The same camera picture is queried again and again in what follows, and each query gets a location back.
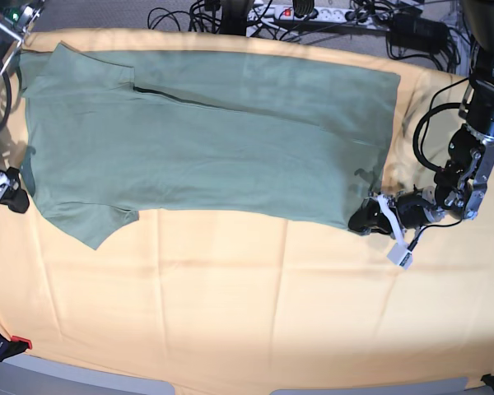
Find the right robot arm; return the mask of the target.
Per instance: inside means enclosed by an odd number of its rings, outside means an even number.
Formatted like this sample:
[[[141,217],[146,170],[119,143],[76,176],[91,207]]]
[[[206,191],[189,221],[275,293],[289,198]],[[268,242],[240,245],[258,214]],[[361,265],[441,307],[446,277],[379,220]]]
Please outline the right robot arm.
[[[39,19],[44,6],[44,1],[0,1],[0,82],[6,93],[0,132],[7,126],[12,111],[12,84],[8,68]],[[0,170],[0,204],[15,213],[24,214],[28,210],[29,198],[21,187],[19,169],[9,167]]]

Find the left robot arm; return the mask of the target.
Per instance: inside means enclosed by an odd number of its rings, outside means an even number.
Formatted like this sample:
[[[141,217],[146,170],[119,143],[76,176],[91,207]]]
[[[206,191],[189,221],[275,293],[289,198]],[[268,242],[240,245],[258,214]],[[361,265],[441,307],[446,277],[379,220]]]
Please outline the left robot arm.
[[[460,102],[431,106],[412,136],[417,161],[434,174],[432,188],[415,188],[395,196],[374,193],[352,215],[348,228],[402,239],[417,235],[451,216],[457,223],[478,214],[494,166],[494,1],[464,1],[462,8],[474,39],[468,85]],[[423,128],[431,118],[456,109],[464,121],[448,145],[445,165],[431,163],[423,153]]]

